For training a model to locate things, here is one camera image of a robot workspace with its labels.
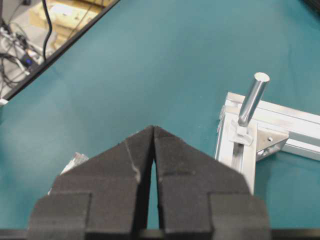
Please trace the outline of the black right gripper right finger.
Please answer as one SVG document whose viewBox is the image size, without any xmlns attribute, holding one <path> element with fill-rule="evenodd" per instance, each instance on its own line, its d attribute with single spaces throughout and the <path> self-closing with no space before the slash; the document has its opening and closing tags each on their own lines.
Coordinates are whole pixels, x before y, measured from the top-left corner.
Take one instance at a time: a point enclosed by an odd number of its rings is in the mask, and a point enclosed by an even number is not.
<svg viewBox="0 0 320 240">
<path fill-rule="evenodd" d="M 167 240 L 269 240 L 264 202 L 244 176 L 154 128 L 160 226 Z"/>
</svg>

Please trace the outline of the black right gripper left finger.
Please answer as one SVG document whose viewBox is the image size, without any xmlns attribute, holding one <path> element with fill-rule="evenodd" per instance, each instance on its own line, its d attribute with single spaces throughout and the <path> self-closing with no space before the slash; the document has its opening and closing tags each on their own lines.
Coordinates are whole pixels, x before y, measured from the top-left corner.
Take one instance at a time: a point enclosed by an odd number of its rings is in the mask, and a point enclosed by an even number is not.
<svg viewBox="0 0 320 240">
<path fill-rule="evenodd" d="M 28 223 L 29 240 L 130 240 L 147 227 L 153 127 L 57 176 Z"/>
</svg>

